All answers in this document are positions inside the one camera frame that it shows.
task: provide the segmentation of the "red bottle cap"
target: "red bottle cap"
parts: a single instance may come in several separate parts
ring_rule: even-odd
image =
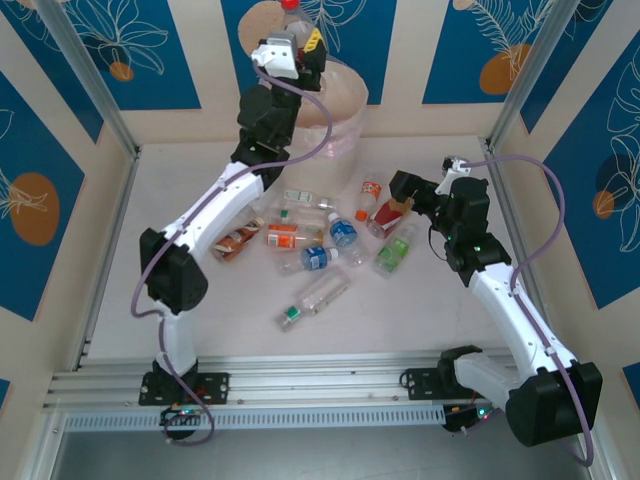
[[[280,3],[285,10],[295,10],[300,6],[300,0],[280,0]]]

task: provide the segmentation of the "wall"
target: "wall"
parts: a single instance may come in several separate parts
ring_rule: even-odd
[[[302,0],[330,54],[365,79],[365,135],[379,136],[488,134],[552,3]],[[239,92],[255,83],[246,52],[282,16],[268,0],[61,6],[141,144],[235,139]]]
[[[0,478],[11,479],[52,372],[81,339],[129,160],[82,90],[69,95],[77,80],[64,59],[32,56],[3,7]]]
[[[622,372],[640,360],[639,24],[637,1],[613,0],[531,133],[518,120],[499,152],[545,160],[564,185],[566,228],[535,270],[563,341],[604,375],[596,425],[629,478],[640,471],[640,410]],[[534,167],[505,174],[532,251],[555,226],[554,194]]]

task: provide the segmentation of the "white floor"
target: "white floor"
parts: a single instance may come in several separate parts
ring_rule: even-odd
[[[144,148],[92,338],[90,361],[151,359],[156,354],[157,321],[136,320],[129,314],[140,275],[138,238],[147,227],[161,230],[191,206],[218,177],[235,146],[224,142]],[[363,139],[359,164],[340,197],[339,211],[352,218],[356,194],[367,172],[382,169],[391,177],[395,169],[403,169],[440,181],[442,160],[451,154],[472,161],[483,159],[480,143],[472,136]],[[484,168],[473,173],[489,179]],[[490,231],[511,253],[491,187],[489,194]],[[429,249],[428,219],[414,213],[405,221],[416,222],[421,232],[395,277],[385,281],[369,265],[351,269],[338,260],[353,280],[352,288],[327,310],[304,319],[286,334],[274,318],[293,303],[295,293],[309,282],[312,273],[280,277],[275,269],[277,254],[260,239],[229,265],[207,258],[203,270],[209,291],[194,310],[198,355],[387,353],[467,343],[504,347],[484,307]],[[356,228],[370,252],[377,253],[383,242],[362,225]],[[433,240],[436,250],[442,252],[439,234]],[[146,298],[141,302],[141,308],[150,305]]]

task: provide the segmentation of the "purple cable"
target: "purple cable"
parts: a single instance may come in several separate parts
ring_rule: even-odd
[[[564,199],[564,192],[562,190],[562,185],[560,185],[560,180],[558,180],[558,177],[556,177],[555,173],[553,173],[553,171],[549,167],[547,167],[540,160],[536,160],[535,158],[527,157],[525,155],[517,155],[517,154],[516,155],[503,155],[503,156],[500,156],[500,157],[492,158],[490,160],[486,160],[484,162],[465,163],[465,164],[462,165],[462,167],[470,167],[470,168],[484,167],[484,166],[487,166],[487,165],[492,165],[494,163],[504,162],[504,161],[507,161],[507,160],[522,160],[524,162],[532,163],[533,165],[536,165],[537,167],[540,167],[549,176],[549,178],[551,178],[551,181],[555,185],[556,190],[558,192],[558,210],[559,210],[559,214],[558,214],[558,223],[556,224],[556,228],[553,230],[553,233],[551,234],[549,239],[546,242],[544,242],[544,244],[538,250],[536,250],[531,255],[529,255],[513,271],[513,274],[511,275],[510,285],[509,285],[509,287],[511,288],[511,292],[513,293],[513,297],[516,300],[516,303],[518,304],[518,306],[522,310],[522,313],[524,313],[525,316],[527,317],[527,319],[529,320],[529,323],[531,323],[531,326],[533,327],[533,329],[538,334],[538,337],[540,337],[540,340],[542,341],[542,344],[545,346],[545,348],[550,348],[551,347],[551,341],[544,334],[544,332],[542,331],[542,328],[540,328],[540,325],[538,325],[538,322],[535,320],[535,318],[533,318],[533,315],[531,314],[531,312],[529,311],[527,306],[522,301],[522,298],[520,298],[520,295],[518,295],[515,292],[515,287],[516,287],[516,281],[518,280],[518,276],[520,275],[522,270],[524,270],[531,262],[533,262],[540,255],[542,255],[544,252],[546,252],[549,249],[549,247],[553,244],[553,242],[555,242],[556,239],[558,238],[558,236],[560,235],[560,232],[562,230],[562,225],[564,223],[564,215],[565,215],[565,209],[566,209],[565,199]],[[550,355],[550,357],[553,360],[553,362],[556,364],[556,367],[558,367],[558,371],[560,372],[560,375],[562,376],[562,379],[564,380],[565,384],[567,385],[567,389],[569,390],[569,395],[571,395],[571,400],[573,401],[573,405],[575,406],[576,412],[578,414],[578,419],[580,420],[580,426],[582,428],[582,433],[584,434],[584,440],[585,440],[585,445],[586,445],[586,450],[587,450],[586,457],[583,459],[583,458],[580,458],[575,453],[572,453],[572,455],[575,457],[575,459],[578,461],[578,463],[580,463],[580,465],[582,465],[584,467],[590,467],[593,464],[593,457],[594,457],[593,438],[591,436],[591,431],[589,430],[589,423],[587,422],[587,417],[586,417],[586,415],[584,413],[584,408],[582,407],[582,403],[580,402],[580,397],[578,396],[578,392],[576,391],[576,387],[573,385],[573,382],[571,381],[571,378],[569,378],[569,373],[567,372],[567,369],[564,367],[564,365],[562,365],[562,362],[560,361],[560,358],[558,357],[558,354],[557,353],[552,353]]]
[[[311,150],[308,153],[305,153],[304,155],[302,155],[300,157],[297,157],[297,158],[294,158],[294,159],[290,159],[290,160],[287,160],[287,161],[282,161],[282,162],[263,163],[261,165],[254,165],[252,167],[247,167],[244,170],[241,170],[240,172],[236,173],[235,175],[232,175],[230,178],[225,180],[224,187],[216,188],[213,192],[211,192],[211,194],[209,194],[202,201],[202,203],[200,205],[198,205],[197,208],[194,209],[194,211],[191,213],[191,215],[189,215],[185,219],[185,221],[181,225],[182,228],[180,230],[176,231],[171,236],[171,238],[169,238],[167,240],[167,242],[160,248],[160,250],[158,250],[158,252],[153,256],[153,258],[151,259],[149,264],[143,270],[142,275],[140,276],[140,279],[138,280],[138,283],[136,284],[136,288],[135,288],[135,290],[133,292],[133,298],[131,299],[131,315],[134,318],[143,318],[143,317],[147,317],[149,315],[154,315],[154,314],[160,316],[160,326],[158,328],[160,352],[162,353],[162,356],[163,356],[163,359],[164,359],[164,361],[165,361],[165,363],[167,365],[167,368],[171,372],[171,375],[173,375],[173,377],[176,379],[178,384],[184,389],[184,391],[198,404],[198,406],[200,408],[202,408],[203,412],[205,413],[205,415],[209,419],[209,422],[211,423],[211,429],[209,430],[209,433],[207,434],[207,436],[205,438],[203,438],[201,440],[196,440],[196,441],[193,441],[193,442],[176,442],[176,441],[172,440],[171,438],[169,438],[168,428],[169,428],[169,425],[171,424],[171,420],[168,421],[164,426],[163,434],[166,437],[167,441],[170,442],[172,445],[178,445],[178,446],[181,446],[181,447],[193,447],[193,446],[202,445],[202,444],[208,442],[211,439],[211,437],[213,437],[213,432],[214,432],[214,429],[215,429],[214,419],[213,419],[213,415],[209,411],[209,408],[207,407],[207,405],[205,405],[205,403],[202,400],[200,400],[200,398],[195,394],[195,392],[193,392],[193,390],[191,390],[191,388],[189,388],[189,386],[182,380],[182,378],[180,378],[180,375],[178,375],[178,372],[176,372],[175,368],[173,367],[173,364],[171,363],[171,360],[169,359],[169,355],[165,351],[165,343],[164,343],[165,316],[164,316],[164,312],[162,310],[159,310],[159,309],[151,309],[151,310],[146,310],[144,312],[138,312],[138,301],[140,300],[140,294],[142,293],[142,289],[144,288],[144,285],[145,285],[147,279],[149,278],[149,275],[151,274],[151,271],[155,268],[155,266],[160,261],[160,258],[162,258],[162,256],[167,252],[169,247],[175,243],[175,241],[178,239],[178,237],[180,237],[180,235],[182,235],[182,232],[191,224],[193,219],[196,218],[198,216],[198,214],[209,203],[211,203],[211,201],[216,196],[218,196],[220,194],[220,192],[222,192],[224,189],[228,188],[233,182],[238,180],[240,177],[246,175],[247,173],[256,172],[258,170],[263,170],[265,168],[286,167],[288,165],[294,165],[296,163],[300,163],[300,162],[303,162],[305,160],[310,159],[314,155],[318,154],[325,147],[325,145],[327,143],[329,143],[329,140],[331,139],[331,133],[333,131],[333,120],[331,119],[331,114],[329,113],[329,110],[327,110],[327,108],[317,98],[315,98],[313,95],[310,95],[309,93],[305,92],[304,90],[301,90],[301,89],[299,89],[297,87],[294,87],[293,85],[289,85],[288,83],[282,82],[282,81],[280,81],[280,80],[278,80],[276,78],[271,77],[270,75],[267,75],[266,73],[262,72],[258,68],[258,65],[256,64],[256,62],[253,63],[253,69],[258,74],[258,76],[260,78],[262,78],[263,80],[265,80],[265,81],[267,81],[267,82],[269,82],[269,83],[271,83],[271,84],[273,84],[273,85],[275,85],[277,87],[283,88],[285,90],[289,90],[290,92],[293,92],[293,93],[295,93],[295,94],[297,94],[297,95],[299,95],[301,97],[304,97],[307,100],[309,100],[310,102],[312,102],[316,107],[318,107],[318,109],[327,118],[327,132],[325,133],[324,138],[318,144],[318,146],[316,146],[313,150]]]

